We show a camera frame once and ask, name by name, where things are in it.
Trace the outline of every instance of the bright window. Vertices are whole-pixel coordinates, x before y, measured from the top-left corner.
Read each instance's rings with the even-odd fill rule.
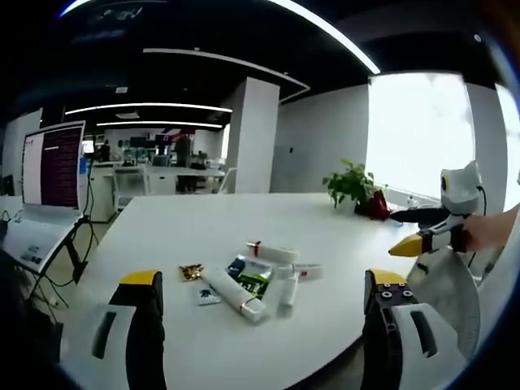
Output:
[[[222,135],[222,150],[220,153],[220,158],[226,159],[228,158],[228,146],[229,146],[229,124],[224,128],[224,133]]]
[[[375,76],[369,86],[366,169],[376,184],[440,198],[440,171],[475,157],[473,117],[461,76]]]
[[[94,153],[94,141],[83,141],[83,153]]]
[[[504,116],[507,142],[507,186],[504,210],[509,210],[520,202],[520,185],[517,182],[518,171],[520,171],[520,119],[511,92],[501,85],[496,86],[496,91]]]

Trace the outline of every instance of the ceiling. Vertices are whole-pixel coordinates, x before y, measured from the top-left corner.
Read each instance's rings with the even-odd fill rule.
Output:
[[[486,46],[474,38],[478,24],[453,1],[297,2],[349,36],[382,72],[460,72],[481,85],[497,80]],[[129,102],[226,106],[247,76],[280,85],[287,103],[364,84],[371,75],[325,32],[267,0],[93,0],[57,19],[67,5],[38,4],[39,17],[24,14],[15,31],[5,31],[11,61],[0,74],[3,118],[43,106],[44,125],[86,119],[90,131],[129,111],[140,117],[132,120],[224,125],[229,114],[193,108],[63,114]],[[143,53],[147,48],[169,52]],[[128,91],[115,93],[117,87]]]

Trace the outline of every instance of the office desk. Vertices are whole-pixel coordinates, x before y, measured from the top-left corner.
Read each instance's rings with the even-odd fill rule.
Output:
[[[103,178],[105,180],[105,187],[107,183],[106,180],[111,179],[113,175],[114,172],[112,168],[94,167],[92,170],[92,177]],[[176,193],[177,176],[224,177],[226,174],[215,168],[198,170],[183,167],[146,166],[146,175],[148,176],[151,195],[174,195]]]
[[[152,167],[146,166],[146,171],[149,175],[164,175],[164,176],[206,176],[206,177],[223,177],[226,174],[218,169],[209,168],[205,170],[198,170],[183,167]],[[93,174],[112,177],[114,175],[112,167],[94,167]]]
[[[162,271],[167,385],[177,390],[283,389],[336,358],[362,333],[365,270],[406,277],[414,260],[388,248],[416,231],[334,210],[326,194],[137,197],[103,238],[78,286],[69,321],[107,303],[124,275]],[[300,251],[300,263],[322,263],[321,280],[300,282],[292,315],[277,310],[281,282],[264,301],[270,318],[252,324],[225,301],[197,306],[195,282],[178,267],[225,268],[245,242]]]

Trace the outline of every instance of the computer monitor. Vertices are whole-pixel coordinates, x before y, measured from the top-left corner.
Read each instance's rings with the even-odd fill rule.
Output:
[[[153,150],[155,150],[155,141],[154,140],[147,140],[145,148],[146,149],[153,149]]]
[[[130,137],[130,147],[131,148],[145,148],[146,147],[146,137],[145,136],[131,136]]]
[[[172,138],[168,134],[156,134],[155,145],[156,146],[170,146]]]
[[[24,204],[79,209],[79,170],[85,122],[28,134],[22,160]]]

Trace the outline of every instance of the red bag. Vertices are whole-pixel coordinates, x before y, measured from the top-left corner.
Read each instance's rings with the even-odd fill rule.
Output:
[[[365,215],[372,219],[384,221],[390,216],[391,211],[388,209],[387,201],[384,198],[383,191],[379,190],[374,193],[371,199],[364,205],[357,205],[355,212]]]

